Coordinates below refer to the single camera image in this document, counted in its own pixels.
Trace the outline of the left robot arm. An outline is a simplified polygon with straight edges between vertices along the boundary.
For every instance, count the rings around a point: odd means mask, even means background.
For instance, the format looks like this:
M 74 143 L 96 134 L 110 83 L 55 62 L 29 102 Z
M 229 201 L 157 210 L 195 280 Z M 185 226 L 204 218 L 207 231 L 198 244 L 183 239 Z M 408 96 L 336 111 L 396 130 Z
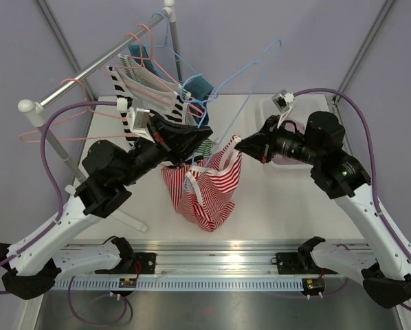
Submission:
M 58 213 L 18 243 L 0 243 L 5 294 L 24 300 L 48 292 L 58 281 L 87 273 L 125 274 L 135 251 L 124 237 L 98 247 L 64 252 L 78 234 L 114 213 L 132 194 L 128 186 L 162 162 L 182 165 L 211 134 L 209 126 L 188 126 L 152 115 L 134 147 L 125 151 L 108 140 L 94 142 L 82 165 L 88 177 Z

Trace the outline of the pink tank top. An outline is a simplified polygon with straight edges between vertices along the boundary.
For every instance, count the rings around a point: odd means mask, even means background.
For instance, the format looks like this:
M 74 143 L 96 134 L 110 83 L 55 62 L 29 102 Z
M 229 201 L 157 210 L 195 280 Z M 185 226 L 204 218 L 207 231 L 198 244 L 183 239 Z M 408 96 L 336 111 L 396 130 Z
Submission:
M 282 155 L 275 155 L 272 162 L 279 166 L 306 166 L 307 164 L 299 160 L 291 159 Z

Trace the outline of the red white striped tank top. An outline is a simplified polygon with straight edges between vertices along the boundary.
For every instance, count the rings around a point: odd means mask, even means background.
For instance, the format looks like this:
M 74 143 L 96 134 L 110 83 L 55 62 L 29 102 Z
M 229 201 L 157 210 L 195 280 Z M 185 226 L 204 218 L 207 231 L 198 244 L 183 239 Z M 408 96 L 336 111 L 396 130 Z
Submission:
M 161 169 L 175 212 L 203 231 L 214 232 L 232 214 L 232 196 L 241 177 L 241 137 L 233 135 L 223 149 L 208 159 L 182 168 Z

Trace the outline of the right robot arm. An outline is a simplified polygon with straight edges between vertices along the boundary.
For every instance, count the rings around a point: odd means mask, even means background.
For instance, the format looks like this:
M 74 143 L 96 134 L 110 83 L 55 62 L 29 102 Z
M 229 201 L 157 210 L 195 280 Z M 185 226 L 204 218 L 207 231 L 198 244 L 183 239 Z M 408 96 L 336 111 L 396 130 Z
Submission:
M 345 129 L 326 111 L 312 113 L 304 130 L 289 131 L 270 116 L 236 150 L 265 164 L 275 155 L 311 166 L 311 178 L 351 219 L 371 248 L 366 260 L 315 236 L 298 248 L 304 272 L 328 269 L 363 286 L 379 306 L 389 309 L 411 299 L 411 244 L 373 195 L 371 178 L 361 163 L 343 151 Z

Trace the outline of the black white striped tank top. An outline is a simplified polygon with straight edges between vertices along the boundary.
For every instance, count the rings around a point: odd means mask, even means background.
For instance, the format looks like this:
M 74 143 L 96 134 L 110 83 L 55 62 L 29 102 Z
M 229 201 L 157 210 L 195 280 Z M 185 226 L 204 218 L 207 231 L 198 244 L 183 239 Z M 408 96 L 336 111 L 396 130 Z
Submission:
M 141 105 L 153 113 L 158 113 L 165 120 L 188 123 L 188 105 L 180 98 L 180 87 L 168 82 L 143 67 L 107 66 L 117 97 L 129 98 L 134 105 Z

